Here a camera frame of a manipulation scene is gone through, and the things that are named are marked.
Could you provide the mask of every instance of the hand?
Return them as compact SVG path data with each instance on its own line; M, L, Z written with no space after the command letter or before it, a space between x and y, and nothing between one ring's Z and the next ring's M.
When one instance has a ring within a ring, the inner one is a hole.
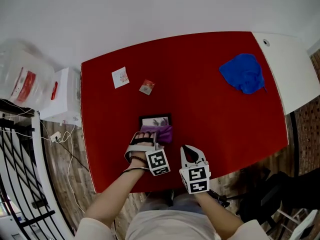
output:
M141 139L141 138L153 138L155 136L154 133L140 133L140 134L137 134L134 138L135 139ZM150 142L141 142L141 143L138 143L136 145L142 145L142 146L150 146L152 147L154 144L153 143L150 143ZM132 151L131 152L131 155L132 156L135 156L135 157L138 157L138 158L142 158L144 160L147 160L147 157L146 157L146 152L144 151ZM131 165L129 167L145 167L147 166L147 164L145 164L144 162L140 161L140 160L137 160L137 159L132 159L131 161Z

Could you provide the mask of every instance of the purple cloth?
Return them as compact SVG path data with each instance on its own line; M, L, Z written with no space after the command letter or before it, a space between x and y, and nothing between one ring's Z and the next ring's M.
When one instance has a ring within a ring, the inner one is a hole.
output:
M173 128L171 125L165 126L153 126L153 125L142 125L142 132L157 132L157 141L159 143L171 143L173 137Z

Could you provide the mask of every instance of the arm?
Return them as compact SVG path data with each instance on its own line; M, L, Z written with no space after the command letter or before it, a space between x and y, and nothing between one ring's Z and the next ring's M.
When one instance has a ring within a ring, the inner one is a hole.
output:
M129 168L145 167L146 165L136 159L132 159ZM121 211L125 201L137 181L144 174L144 170L131 170L117 178L86 211L84 217L92 218L111 227L116 216Z
M240 218L223 208L208 193L202 192L194 195L222 240L232 237L244 224Z

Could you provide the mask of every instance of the white shirt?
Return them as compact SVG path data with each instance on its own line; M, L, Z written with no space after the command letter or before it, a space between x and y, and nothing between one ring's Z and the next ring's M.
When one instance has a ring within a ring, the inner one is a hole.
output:
M207 216L179 210L139 212L132 220L126 240L219 240ZM256 220L238 228L229 240L269 240ZM102 222L83 218L75 240L114 240L111 230Z

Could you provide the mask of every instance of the small packet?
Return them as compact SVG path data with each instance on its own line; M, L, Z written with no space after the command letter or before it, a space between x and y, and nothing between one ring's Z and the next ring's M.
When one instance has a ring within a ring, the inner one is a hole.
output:
M151 82L151 81L145 79L143 84L141 85L139 91L146 94L146 95L150 95L154 86L155 86L154 82Z

